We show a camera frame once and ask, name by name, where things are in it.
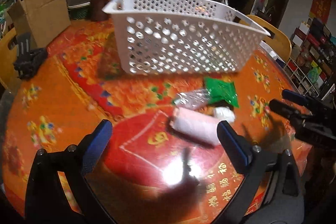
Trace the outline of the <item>small white soft roll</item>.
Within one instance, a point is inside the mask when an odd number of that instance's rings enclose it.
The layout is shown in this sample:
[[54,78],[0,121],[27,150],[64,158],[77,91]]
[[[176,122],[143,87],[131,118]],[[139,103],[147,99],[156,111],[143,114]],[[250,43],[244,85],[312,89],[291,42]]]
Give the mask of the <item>small white soft roll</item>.
[[229,107],[214,108],[214,117],[221,121],[233,123],[235,121],[235,113]]

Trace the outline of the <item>white pink towel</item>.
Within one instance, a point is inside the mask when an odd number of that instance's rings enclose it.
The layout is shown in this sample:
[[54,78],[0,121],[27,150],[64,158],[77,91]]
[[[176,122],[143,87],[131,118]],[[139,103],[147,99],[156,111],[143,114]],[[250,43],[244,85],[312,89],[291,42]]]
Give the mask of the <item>white pink towel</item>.
[[173,111],[170,126],[173,130],[193,140],[211,146],[220,145],[217,126],[220,120],[197,111],[176,107]]

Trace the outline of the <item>green plastic bag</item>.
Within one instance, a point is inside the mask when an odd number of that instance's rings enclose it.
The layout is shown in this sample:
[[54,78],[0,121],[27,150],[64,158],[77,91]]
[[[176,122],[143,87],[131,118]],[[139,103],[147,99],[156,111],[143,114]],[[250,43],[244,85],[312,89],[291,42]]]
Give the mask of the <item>green plastic bag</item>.
[[205,77],[204,84],[209,92],[209,104],[226,101],[233,107],[239,107],[238,97],[233,82],[227,83],[219,79]]

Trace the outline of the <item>clear plastic bag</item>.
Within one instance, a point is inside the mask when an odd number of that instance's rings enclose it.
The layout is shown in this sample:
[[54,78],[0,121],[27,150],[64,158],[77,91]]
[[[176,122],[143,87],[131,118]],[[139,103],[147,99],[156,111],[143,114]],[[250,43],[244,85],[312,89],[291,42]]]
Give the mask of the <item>clear plastic bag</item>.
[[210,93],[207,89],[197,89],[189,92],[177,93],[173,104],[189,110],[198,110],[205,107],[210,101]]

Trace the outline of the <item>shelf of small boxes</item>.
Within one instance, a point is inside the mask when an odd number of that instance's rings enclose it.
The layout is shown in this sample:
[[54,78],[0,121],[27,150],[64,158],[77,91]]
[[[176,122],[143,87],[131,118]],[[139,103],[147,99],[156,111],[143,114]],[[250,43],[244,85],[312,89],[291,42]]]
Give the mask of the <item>shelf of small boxes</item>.
[[284,72],[302,95],[324,100],[335,89],[335,36],[320,19],[302,22],[291,36]]

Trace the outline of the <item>right wooden chair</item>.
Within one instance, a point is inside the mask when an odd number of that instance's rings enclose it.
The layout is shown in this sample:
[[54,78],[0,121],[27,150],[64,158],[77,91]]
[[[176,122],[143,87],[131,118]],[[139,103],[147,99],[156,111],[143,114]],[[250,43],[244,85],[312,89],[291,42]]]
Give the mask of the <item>right wooden chair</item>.
[[270,35],[266,36],[263,41],[268,44],[268,46],[270,46],[285,63],[287,63],[292,50],[291,42],[288,37],[264,19],[256,15],[247,16],[270,33]]

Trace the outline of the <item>wooden chair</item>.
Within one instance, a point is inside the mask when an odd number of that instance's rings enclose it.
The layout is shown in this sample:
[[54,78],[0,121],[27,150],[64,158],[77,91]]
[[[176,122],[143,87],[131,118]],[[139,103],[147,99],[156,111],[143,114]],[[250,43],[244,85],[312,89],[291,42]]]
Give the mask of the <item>wooden chair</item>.
[[288,37],[264,19],[256,15],[247,16],[270,33],[270,35],[266,36],[263,41],[268,44],[268,46],[270,46],[285,63],[287,63],[292,50],[291,42]]
[[1,39],[1,51],[0,51],[0,78],[1,84],[11,93],[16,93],[21,85],[21,80],[18,78],[18,72],[14,69],[13,63],[17,59],[17,49],[16,45],[11,50],[9,49],[9,44],[16,37],[15,28],[12,28],[2,39]]

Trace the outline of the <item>left wooden chair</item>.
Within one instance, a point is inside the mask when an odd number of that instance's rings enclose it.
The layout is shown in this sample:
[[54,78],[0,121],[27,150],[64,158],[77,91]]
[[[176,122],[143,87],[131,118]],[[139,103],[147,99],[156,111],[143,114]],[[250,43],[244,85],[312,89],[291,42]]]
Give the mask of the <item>left wooden chair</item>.
[[1,84],[11,93],[16,93],[21,85],[21,80],[18,78],[18,72],[14,69],[13,63],[17,59],[17,49],[16,45],[11,50],[9,49],[9,44],[16,37],[15,28],[12,28],[2,39],[1,39],[1,51],[0,51],[0,78]]

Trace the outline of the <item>black phone holder clamp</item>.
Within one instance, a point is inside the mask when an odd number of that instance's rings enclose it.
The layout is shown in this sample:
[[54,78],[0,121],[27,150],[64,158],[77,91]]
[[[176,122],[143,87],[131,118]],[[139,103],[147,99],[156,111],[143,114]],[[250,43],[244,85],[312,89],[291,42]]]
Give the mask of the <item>black phone holder clamp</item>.
[[45,48],[31,49],[31,34],[25,32],[17,38],[17,59],[14,61],[14,69],[18,72],[20,80],[29,80],[33,78],[41,65],[48,57],[48,52]]

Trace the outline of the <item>white perforated plastic basket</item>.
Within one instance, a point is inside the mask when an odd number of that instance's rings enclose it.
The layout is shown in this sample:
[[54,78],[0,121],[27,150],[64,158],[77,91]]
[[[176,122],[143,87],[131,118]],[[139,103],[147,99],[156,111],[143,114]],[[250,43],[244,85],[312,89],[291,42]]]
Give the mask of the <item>white perforated plastic basket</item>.
[[235,73],[269,32],[209,0],[111,0],[122,69],[131,75]]

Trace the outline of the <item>brown cardboard box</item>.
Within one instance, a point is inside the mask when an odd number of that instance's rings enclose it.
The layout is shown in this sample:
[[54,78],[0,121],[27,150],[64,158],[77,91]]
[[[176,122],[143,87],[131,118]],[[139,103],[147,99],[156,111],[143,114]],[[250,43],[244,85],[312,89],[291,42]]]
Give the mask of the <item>brown cardboard box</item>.
[[32,49],[48,46],[71,25],[66,0],[18,0],[7,12],[17,35],[31,35]]

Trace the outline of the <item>brown plastic mug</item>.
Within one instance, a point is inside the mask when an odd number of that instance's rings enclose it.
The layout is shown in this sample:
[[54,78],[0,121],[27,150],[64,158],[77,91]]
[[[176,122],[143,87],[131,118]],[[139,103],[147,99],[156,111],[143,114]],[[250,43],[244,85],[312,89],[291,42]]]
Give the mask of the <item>brown plastic mug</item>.
[[90,20],[92,22],[100,22],[109,19],[109,15],[102,9],[110,0],[90,0]]

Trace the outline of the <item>red wall poster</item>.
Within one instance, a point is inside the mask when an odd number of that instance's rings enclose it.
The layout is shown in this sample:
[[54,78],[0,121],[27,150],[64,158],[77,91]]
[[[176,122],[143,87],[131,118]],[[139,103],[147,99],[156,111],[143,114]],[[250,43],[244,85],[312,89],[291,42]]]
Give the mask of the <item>red wall poster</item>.
[[332,1],[333,0],[312,0],[309,17],[311,19],[318,18],[322,23],[327,24]]

